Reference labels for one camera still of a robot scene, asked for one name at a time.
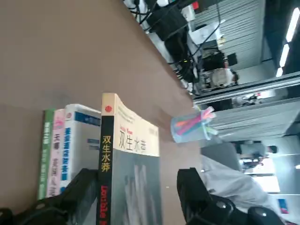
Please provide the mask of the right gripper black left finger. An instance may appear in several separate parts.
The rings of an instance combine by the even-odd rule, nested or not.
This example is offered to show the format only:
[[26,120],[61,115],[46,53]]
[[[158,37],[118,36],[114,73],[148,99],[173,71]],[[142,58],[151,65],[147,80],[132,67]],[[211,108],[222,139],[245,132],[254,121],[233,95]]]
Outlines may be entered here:
[[13,214],[0,209],[2,225],[82,225],[97,197],[98,171],[83,168],[65,190],[54,197],[35,202],[25,211]]

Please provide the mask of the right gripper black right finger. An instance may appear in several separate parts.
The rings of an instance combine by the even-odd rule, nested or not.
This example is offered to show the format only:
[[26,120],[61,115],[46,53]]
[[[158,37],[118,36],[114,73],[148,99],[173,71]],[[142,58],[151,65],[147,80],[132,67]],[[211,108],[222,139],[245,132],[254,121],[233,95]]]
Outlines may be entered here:
[[210,194],[195,168],[180,169],[177,191],[187,225],[283,225],[272,210],[263,206],[242,212],[228,198]]

